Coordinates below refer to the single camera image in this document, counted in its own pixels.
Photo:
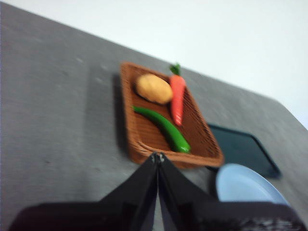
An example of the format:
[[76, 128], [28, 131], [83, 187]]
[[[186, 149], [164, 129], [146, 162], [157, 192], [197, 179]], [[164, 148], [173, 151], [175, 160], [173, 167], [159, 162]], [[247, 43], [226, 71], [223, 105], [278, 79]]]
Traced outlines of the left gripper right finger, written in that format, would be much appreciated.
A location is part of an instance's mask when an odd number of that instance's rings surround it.
[[157, 155], [159, 197], [179, 231], [305, 231], [287, 205], [220, 202], [189, 181], [163, 154]]

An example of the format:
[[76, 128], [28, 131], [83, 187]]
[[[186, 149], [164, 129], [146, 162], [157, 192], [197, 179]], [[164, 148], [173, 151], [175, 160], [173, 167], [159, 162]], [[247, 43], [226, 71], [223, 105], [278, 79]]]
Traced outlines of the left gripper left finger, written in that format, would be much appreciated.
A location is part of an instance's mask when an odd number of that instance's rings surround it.
[[151, 154], [122, 184], [97, 202], [46, 203], [16, 216], [11, 231], [139, 231], [153, 214], [158, 160]]

